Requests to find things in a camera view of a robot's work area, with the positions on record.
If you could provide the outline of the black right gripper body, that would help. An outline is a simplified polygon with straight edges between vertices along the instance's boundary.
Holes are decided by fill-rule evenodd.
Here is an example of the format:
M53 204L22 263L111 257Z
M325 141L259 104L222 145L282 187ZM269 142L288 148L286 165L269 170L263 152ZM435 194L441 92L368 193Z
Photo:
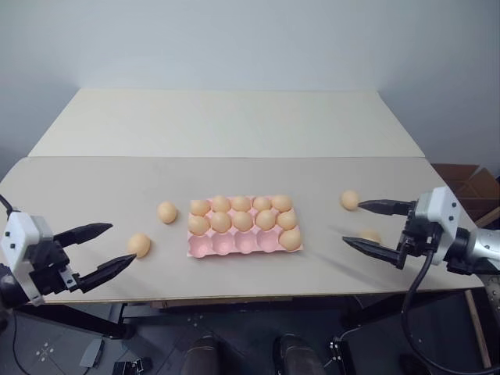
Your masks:
M405 259L408 255L422 256L427 249L427 238L430 232L429 222L425 217L416 215L416 205L417 201L409 203L405 226L397 246L400 259Z

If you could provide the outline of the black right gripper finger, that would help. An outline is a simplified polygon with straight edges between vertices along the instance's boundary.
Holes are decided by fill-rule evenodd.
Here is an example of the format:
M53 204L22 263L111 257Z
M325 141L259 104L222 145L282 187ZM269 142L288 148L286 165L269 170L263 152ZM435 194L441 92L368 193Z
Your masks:
M392 216L407 216L411 209L411 202L403 202L390 199L367 200L358 204L360 209L365 209L372 213Z
M405 265L405 256L401 252L386 248L375 241L360 237L346 236L344 236L342 240L344 243L361 252L362 254L382 260L386 263L390 263L400 270Z

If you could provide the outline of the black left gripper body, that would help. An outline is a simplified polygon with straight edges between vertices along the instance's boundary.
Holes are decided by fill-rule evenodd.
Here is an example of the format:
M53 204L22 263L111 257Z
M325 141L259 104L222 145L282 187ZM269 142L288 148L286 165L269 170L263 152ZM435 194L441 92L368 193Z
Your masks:
M64 250L75 244L78 244L75 237L55 237L28 247L27 258L33 267L30 278L43 296L80 289L78 276L70 269L70 259Z

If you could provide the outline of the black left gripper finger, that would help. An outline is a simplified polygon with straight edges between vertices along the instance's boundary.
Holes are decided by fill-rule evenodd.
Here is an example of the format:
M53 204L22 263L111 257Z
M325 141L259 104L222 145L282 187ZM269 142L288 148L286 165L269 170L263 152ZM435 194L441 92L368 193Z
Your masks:
M79 289L87 293L110 281L125 270L135 259L136 254L117 257L98 266L97 270L79 278Z
M98 237L112 226L111 223L90 223L56 234L53 240L58 242L62 248L70 245L80 245Z

